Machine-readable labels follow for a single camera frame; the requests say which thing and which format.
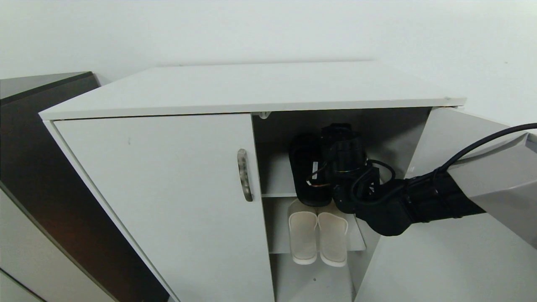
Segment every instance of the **cabinet top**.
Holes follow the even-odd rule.
[[[159,67],[40,113],[43,120],[458,106],[465,98],[378,62]]]

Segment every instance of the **black cable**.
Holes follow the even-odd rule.
[[[391,167],[390,165],[388,165],[387,163],[383,163],[383,162],[381,162],[381,161],[377,161],[377,160],[367,160],[367,162],[378,164],[378,165],[380,165],[380,166],[385,167],[386,169],[388,169],[388,170],[390,171],[390,173],[391,173],[391,178],[390,178],[390,180],[388,180],[386,183],[388,183],[388,182],[390,182],[390,181],[392,181],[392,180],[395,179],[395,170],[394,170],[394,168],[392,168],[392,167]]]
[[[486,144],[486,143],[488,143],[488,142],[490,142],[492,140],[495,140],[497,138],[500,138],[502,136],[505,136],[505,135],[508,135],[508,134],[511,134],[511,133],[514,133],[514,132],[530,130],[530,129],[537,129],[537,123],[523,124],[523,125],[503,129],[503,130],[498,131],[496,133],[492,133],[492,134],[486,136],[485,138],[482,138],[479,141],[476,141],[476,142],[472,143],[470,146],[464,148],[463,150],[460,150],[457,154],[453,155],[453,157],[451,157],[445,164],[441,165],[438,169],[436,169],[434,174],[436,175],[437,173],[446,172],[447,169],[451,165],[453,165],[457,160],[459,160],[461,157],[465,156],[470,151],[474,150],[475,148],[477,148],[479,146],[482,146],[482,145],[484,145],[484,144]]]

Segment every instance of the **cabinet door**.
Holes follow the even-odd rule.
[[[250,114],[54,125],[181,302],[274,301]],[[243,194],[239,149],[253,202]]]

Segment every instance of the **wire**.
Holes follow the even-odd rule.
[[[446,172],[447,169],[451,165],[453,165],[457,160],[459,160],[461,157],[465,156],[470,151],[474,150],[475,148],[479,146],[482,146],[502,136],[505,136],[514,132],[529,130],[529,129],[537,129],[537,123],[523,124],[523,125],[503,129],[496,133],[492,133],[489,136],[486,136],[485,138],[482,138],[479,141],[472,143],[470,146],[464,148],[463,150],[460,150],[457,154],[453,155],[453,157],[451,157],[445,164],[441,165],[438,169],[435,170],[434,175],[438,173]]]
[[[387,163],[383,163],[383,162],[381,162],[381,161],[377,161],[377,160],[367,160],[367,162],[368,162],[368,163],[375,163],[375,164],[378,164],[378,165],[383,166],[383,167],[385,167],[386,169],[388,169],[388,170],[390,171],[390,173],[391,173],[391,178],[390,178],[390,180],[388,180],[387,182],[390,182],[390,181],[392,181],[393,179],[395,179],[395,170],[394,170],[394,168],[392,168],[392,167],[391,167],[390,165],[388,165]]]
[[[315,174],[318,174],[319,172],[321,172],[324,168],[326,168],[328,165],[328,162],[324,162],[324,165],[322,167],[320,167],[319,169],[317,169],[317,171],[311,173],[307,178],[306,178],[306,182],[310,185],[310,186],[314,186],[316,188],[319,188],[319,187],[323,187],[323,186],[329,186],[330,184],[329,183],[325,183],[325,184],[312,184],[310,182],[311,178],[315,175]]]

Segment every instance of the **brown panel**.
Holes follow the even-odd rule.
[[[0,107],[0,179],[37,223],[118,301],[169,295],[82,182],[38,112],[99,87],[86,73]]]

